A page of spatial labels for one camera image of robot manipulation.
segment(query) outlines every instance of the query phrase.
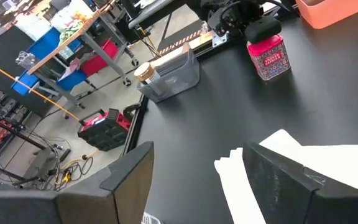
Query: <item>cork lid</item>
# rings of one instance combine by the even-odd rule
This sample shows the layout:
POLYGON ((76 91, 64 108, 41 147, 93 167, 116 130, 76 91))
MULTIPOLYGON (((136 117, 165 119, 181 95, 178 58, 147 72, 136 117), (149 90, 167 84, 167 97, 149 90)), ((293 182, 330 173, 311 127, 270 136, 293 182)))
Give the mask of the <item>cork lid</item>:
POLYGON ((150 78, 153 75, 153 73, 154 73, 153 66, 150 63, 145 62, 135 70, 134 75, 137 79, 143 82, 146 81, 146 79, 150 78))

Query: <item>pink tin lid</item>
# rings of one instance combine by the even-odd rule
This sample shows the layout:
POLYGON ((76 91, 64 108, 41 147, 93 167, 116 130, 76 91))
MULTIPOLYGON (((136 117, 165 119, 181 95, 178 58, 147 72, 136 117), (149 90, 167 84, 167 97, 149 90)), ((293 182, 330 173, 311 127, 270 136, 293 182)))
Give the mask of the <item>pink tin lid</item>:
POLYGON ((262 40, 257 44, 250 44, 248 46, 248 51, 252 56, 258 56, 264 53, 265 51, 275 47, 277 44, 283 41, 283 37, 281 35, 274 35, 269 37, 266 40, 262 40))

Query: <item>wheel caster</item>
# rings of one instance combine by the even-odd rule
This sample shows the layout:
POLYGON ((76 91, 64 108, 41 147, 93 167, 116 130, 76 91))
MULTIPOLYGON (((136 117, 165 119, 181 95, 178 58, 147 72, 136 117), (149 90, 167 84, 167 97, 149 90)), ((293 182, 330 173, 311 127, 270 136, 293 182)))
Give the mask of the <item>wheel caster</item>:
POLYGON ((128 78, 125 78, 122 83, 124 84, 124 86, 130 86, 132 84, 132 82, 128 78))
POLYGON ((132 58, 132 65, 134 66, 134 67, 137 67, 137 66, 139 66, 139 61, 136 59, 136 58, 132 58))

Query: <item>orange rod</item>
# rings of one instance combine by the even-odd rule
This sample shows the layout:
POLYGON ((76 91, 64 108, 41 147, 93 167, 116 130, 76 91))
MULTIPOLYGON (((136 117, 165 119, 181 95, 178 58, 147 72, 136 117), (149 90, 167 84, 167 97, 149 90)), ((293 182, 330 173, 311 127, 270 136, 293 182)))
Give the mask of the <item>orange rod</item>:
MULTIPOLYGON (((27 86, 26 84, 22 83, 20 80, 16 80, 12 75, 6 73, 4 70, 0 69, 0 72, 2 74, 4 74, 5 76, 9 77, 11 80, 14 80, 15 82, 20 83, 21 85, 23 85, 24 87, 26 87, 28 90, 31 90, 31 87, 27 86)), ((68 110, 66 110, 65 108, 61 107, 59 104, 53 102, 51 99, 47 98, 46 96, 44 96, 43 94, 32 90, 35 94, 41 96, 43 99, 47 100, 49 103, 57 106, 58 108, 60 108, 62 111, 66 112, 68 115, 72 116, 74 119, 76 119, 77 121, 79 121, 80 119, 78 119, 75 115, 73 115, 72 113, 70 113, 68 110)))

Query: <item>black tabletop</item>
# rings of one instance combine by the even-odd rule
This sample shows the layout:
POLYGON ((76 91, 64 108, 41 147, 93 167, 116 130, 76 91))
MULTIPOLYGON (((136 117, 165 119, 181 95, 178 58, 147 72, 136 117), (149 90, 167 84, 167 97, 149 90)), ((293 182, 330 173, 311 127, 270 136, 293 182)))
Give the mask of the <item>black tabletop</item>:
POLYGON ((358 144, 358 14, 323 30, 286 21, 281 35, 291 72, 262 81, 239 42, 200 62, 196 87, 149 102, 138 140, 155 143, 146 212, 232 223, 214 161, 279 129, 302 145, 358 144))

